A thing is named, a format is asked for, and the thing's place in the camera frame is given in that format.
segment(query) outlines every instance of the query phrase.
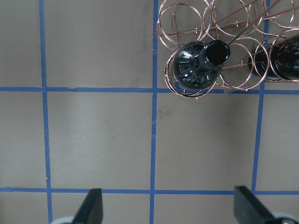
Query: bottle mouth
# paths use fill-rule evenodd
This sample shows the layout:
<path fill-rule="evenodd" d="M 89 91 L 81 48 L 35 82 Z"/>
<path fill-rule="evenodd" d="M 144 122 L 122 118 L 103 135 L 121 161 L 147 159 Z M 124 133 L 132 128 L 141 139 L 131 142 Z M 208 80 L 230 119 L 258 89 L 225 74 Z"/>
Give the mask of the bottle mouth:
<path fill-rule="evenodd" d="M 226 63 L 229 56 L 229 46 L 223 41 L 212 41 L 206 47 L 206 58 L 214 65 L 222 65 Z"/>

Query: dark glass bottle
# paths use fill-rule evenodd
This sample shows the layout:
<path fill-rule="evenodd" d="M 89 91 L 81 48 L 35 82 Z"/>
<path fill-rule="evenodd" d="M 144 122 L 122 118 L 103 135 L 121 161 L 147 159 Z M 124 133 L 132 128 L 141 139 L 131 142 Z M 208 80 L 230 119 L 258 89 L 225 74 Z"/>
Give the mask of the dark glass bottle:
<path fill-rule="evenodd" d="M 270 60 L 274 70 L 270 67 L 267 77 L 277 77 L 276 73 L 286 80 L 299 79 L 299 37 L 273 46 Z M 255 66 L 260 75 L 265 73 L 267 61 L 264 52 L 256 54 Z"/>
<path fill-rule="evenodd" d="M 220 74 L 221 66 L 230 56 L 229 46 L 219 40 L 210 43 L 191 42 L 182 47 L 172 63 L 174 77 L 188 90 L 211 86 Z"/>

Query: grid square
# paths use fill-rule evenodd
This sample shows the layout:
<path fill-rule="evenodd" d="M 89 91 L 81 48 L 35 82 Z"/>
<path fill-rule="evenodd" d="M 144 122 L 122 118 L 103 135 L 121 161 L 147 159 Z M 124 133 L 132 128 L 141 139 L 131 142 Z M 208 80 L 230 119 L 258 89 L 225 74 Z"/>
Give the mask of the grid square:
<path fill-rule="evenodd" d="M 258 95 L 159 94 L 156 189 L 232 190 L 251 185 Z"/>
<path fill-rule="evenodd" d="M 269 209 L 270 212 L 283 212 L 299 218 L 299 196 L 298 195 L 258 195 L 257 198 Z"/>
<path fill-rule="evenodd" d="M 0 186 L 45 188 L 42 94 L 0 92 Z"/>
<path fill-rule="evenodd" d="M 149 189 L 148 93 L 49 92 L 54 188 Z"/>
<path fill-rule="evenodd" d="M 227 195 L 156 195 L 155 223 L 237 224 L 233 201 Z"/>
<path fill-rule="evenodd" d="M 297 95 L 265 95 L 257 190 L 299 190 Z"/>
<path fill-rule="evenodd" d="M 38 0 L 0 1 L 1 86 L 41 86 Z"/>
<path fill-rule="evenodd" d="M 54 193 L 54 219 L 74 216 L 86 194 Z M 103 224 L 148 224 L 150 210 L 149 195 L 103 194 Z"/>
<path fill-rule="evenodd" d="M 48 223 L 45 193 L 0 192 L 1 224 Z"/>
<path fill-rule="evenodd" d="M 45 2 L 48 86 L 152 87 L 153 2 Z"/>

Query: gray floor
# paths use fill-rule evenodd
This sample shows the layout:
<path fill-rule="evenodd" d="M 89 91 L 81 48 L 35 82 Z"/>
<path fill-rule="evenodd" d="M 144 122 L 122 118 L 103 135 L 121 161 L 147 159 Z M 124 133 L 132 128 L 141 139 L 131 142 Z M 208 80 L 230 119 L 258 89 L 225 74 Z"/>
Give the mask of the gray floor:
<path fill-rule="evenodd" d="M 0 0 L 1 224 L 72 216 L 90 188 L 104 224 L 236 224 L 236 184 L 299 218 L 299 84 L 169 93 L 159 4 Z"/>

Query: bottle body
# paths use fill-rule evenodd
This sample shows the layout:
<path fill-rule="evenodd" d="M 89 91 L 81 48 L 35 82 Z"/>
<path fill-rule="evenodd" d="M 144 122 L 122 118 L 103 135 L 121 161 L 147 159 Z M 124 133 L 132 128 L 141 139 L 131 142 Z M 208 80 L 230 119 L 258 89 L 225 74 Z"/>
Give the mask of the bottle body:
<path fill-rule="evenodd" d="M 299 37 L 292 38 L 272 47 L 270 61 L 272 68 L 268 70 L 267 77 L 281 77 L 285 80 L 299 79 Z M 267 57 L 264 52 L 255 55 L 255 67 L 260 75 L 267 67 Z"/>
<path fill-rule="evenodd" d="M 221 66 L 230 56 L 226 43 L 216 40 L 210 43 L 191 42 L 182 47 L 172 63 L 174 77 L 185 89 L 202 90 L 213 85 Z"/>

